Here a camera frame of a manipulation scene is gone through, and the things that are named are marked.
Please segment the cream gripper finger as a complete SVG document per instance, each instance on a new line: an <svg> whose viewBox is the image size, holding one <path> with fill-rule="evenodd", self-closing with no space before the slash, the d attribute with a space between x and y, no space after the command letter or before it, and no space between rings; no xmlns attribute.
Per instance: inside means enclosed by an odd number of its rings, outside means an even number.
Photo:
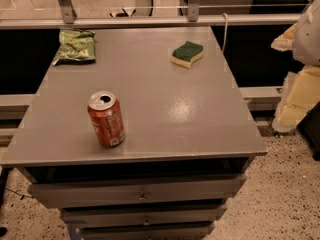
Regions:
<svg viewBox="0 0 320 240"><path fill-rule="evenodd" d="M295 129L320 102L320 68L306 65L298 73L289 72L284 80L272 128L280 133Z"/></svg>
<svg viewBox="0 0 320 240"><path fill-rule="evenodd" d="M278 51L290 51L293 46L294 32L297 24L290 26L283 34L274 39L271 47Z"/></svg>

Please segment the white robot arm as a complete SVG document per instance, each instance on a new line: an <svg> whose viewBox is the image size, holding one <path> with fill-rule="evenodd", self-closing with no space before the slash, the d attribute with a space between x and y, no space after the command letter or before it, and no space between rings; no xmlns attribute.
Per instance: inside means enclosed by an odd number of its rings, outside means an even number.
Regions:
<svg viewBox="0 0 320 240"><path fill-rule="evenodd" d="M320 0L314 0L271 47L291 51L293 59L304 65L298 73L287 74L272 122L275 131L287 133L320 102Z"/></svg>

